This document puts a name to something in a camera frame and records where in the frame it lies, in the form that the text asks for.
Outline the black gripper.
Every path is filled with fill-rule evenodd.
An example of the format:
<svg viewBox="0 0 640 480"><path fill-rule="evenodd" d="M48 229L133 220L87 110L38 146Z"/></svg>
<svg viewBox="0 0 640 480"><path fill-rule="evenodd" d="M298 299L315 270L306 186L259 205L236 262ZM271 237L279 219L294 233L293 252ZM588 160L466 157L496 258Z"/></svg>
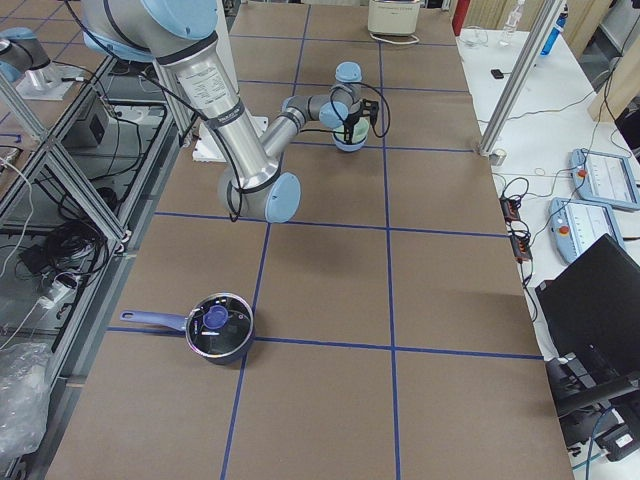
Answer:
<svg viewBox="0 0 640 480"><path fill-rule="evenodd" d="M355 113L351 113L348 115L345 120L345 124L343 124L343 142L345 144L351 144L353 139L353 128L358 123L361 118L361 113L356 111Z"/></svg>

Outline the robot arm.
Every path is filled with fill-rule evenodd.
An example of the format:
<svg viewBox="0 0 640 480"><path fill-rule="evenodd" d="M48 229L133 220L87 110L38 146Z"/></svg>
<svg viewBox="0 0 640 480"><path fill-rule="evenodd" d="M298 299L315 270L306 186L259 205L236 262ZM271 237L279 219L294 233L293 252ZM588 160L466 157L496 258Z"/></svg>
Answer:
<svg viewBox="0 0 640 480"><path fill-rule="evenodd" d="M296 213L301 185L283 171L280 155L311 121L329 129L335 145L360 149L368 136L360 66L343 62L326 95L292 96L265 132L259 133L218 56L222 20L214 1L85 1L86 44L134 62L171 71L186 103L202 118L227 168L218 183L220 202L232 218L283 223Z"/></svg>

